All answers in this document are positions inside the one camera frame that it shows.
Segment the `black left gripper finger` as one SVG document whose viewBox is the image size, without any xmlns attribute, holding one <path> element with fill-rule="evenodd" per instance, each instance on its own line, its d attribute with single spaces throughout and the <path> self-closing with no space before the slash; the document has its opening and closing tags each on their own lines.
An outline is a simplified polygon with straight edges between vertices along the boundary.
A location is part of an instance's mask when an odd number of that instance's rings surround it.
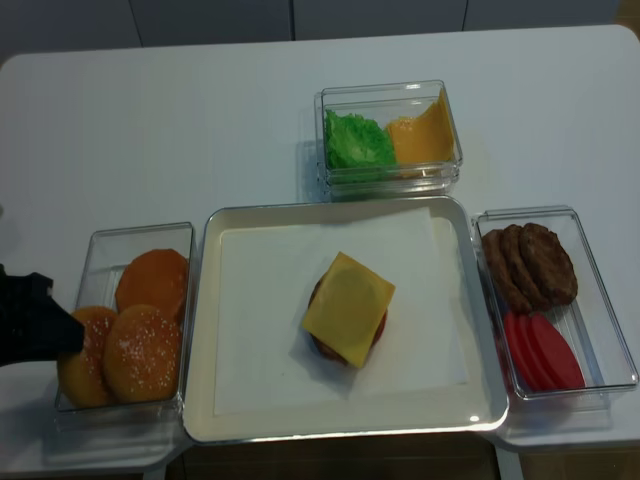
<svg viewBox="0 0 640 480">
<path fill-rule="evenodd" d="M 51 295 L 53 280 L 33 272 L 1 274 L 1 364 L 51 361 L 79 353 L 84 326 Z"/>
</svg>

